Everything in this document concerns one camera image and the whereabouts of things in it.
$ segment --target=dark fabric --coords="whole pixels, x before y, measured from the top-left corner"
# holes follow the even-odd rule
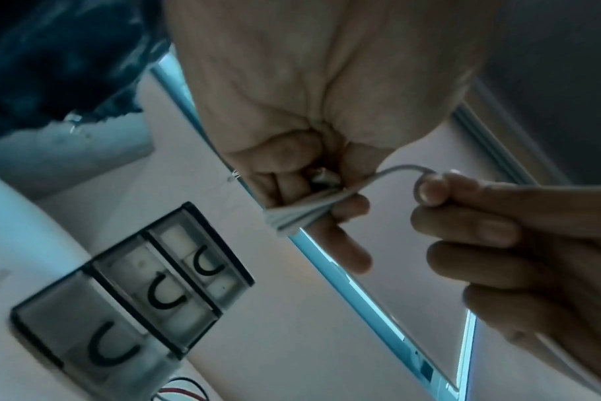
[[[0,135],[140,112],[169,46],[160,0],[0,1]]]

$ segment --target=hand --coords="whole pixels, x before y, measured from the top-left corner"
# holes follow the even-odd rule
[[[483,63],[500,4],[167,0],[164,11],[210,140],[271,207],[311,193],[299,171],[308,163],[351,185],[440,124]],[[322,152],[307,139],[311,151],[294,155],[311,133]],[[255,155],[299,159],[281,166]],[[368,202],[341,208],[307,231],[343,267],[364,272],[371,257],[337,224]]]
[[[466,281],[466,306],[555,368],[545,334],[601,378],[601,188],[540,188],[423,177],[411,216],[442,240],[438,274]]]

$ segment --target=red wire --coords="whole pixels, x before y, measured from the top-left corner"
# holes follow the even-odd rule
[[[192,391],[184,390],[183,388],[177,388],[177,387],[162,388],[158,391],[158,393],[160,393],[160,394],[181,394],[181,395],[190,397],[197,401],[207,401],[204,397],[198,396],[197,394],[195,394]]]

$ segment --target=white cable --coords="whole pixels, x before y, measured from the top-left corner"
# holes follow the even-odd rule
[[[417,171],[423,174],[435,173],[435,171],[430,168],[417,166],[415,164],[402,164],[400,166],[387,168],[386,170],[380,171],[375,175],[368,177],[366,180],[344,190],[328,188],[309,195],[291,205],[267,209],[265,210],[265,220],[268,225],[276,230],[279,236],[291,237],[296,235],[301,228],[310,225],[323,215],[329,213],[335,203],[354,196],[363,188],[366,188],[377,180],[398,171]],[[320,179],[314,177],[312,181],[319,182]]]
[[[574,374],[578,376],[586,385],[601,395],[601,379],[584,365],[576,361],[570,353],[565,351],[554,339],[543,334],[536,334],[537,339],[551,352],[556,358],[560,359]]]
[[[296,235],[301,228],[310,225],[323,215],[329,213],[335,203],[350,198],[377,180],[399,171],[417,171],[423,174],[435,173],[435,171],[430,168],[417,166],[416,164],[402,164],[387,168],[386,170],[378,172],[366,180],[344,190],[339,188],[328,188],[303,198],[296,203],[292,203],[291,205],[267,209],[265,211],[265,219],[267,223],[277,231],[279,236],[289,237]],[[311,181],[314,183],[326,183],[335,186],[339,184],[339,180],[337,176],[334,177],[334,175],[335,174],[332,172],[322,171],[320,174],[312,177]],[[536,334],[536,337],[556,358],[572,370],[574,374],[578,375],[580,380],[584,381],[598,394],[601,394],[601,379],[599,377],[576,361],[574,357],[553,339],[543,334]]]

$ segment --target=window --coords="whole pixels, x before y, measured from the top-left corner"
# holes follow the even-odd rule
[[[178,107],[191,121],[194,128],[206,138],[197,117],[197,110],[188,92],[182,70],[173,54],[166,55],[153,69],[159,82],[164,86]],[[466,317],[464,340],[459,361],[456,382],[459,389],[454,388],[434,368],[434,363],[425,356],[404,336],[378,305],[363,291],[343,268],[325,254],[318,245],[304,232],[290,238],[292,243],[308,258],[318,271],[332,284],[334,289],[355,309],[359,316],[369,325],[378,337],[393,351],[396,357],[413,373],[421,384],[438,401],[465,401],[470,370],[470,356],[476,318],[472,313]]]

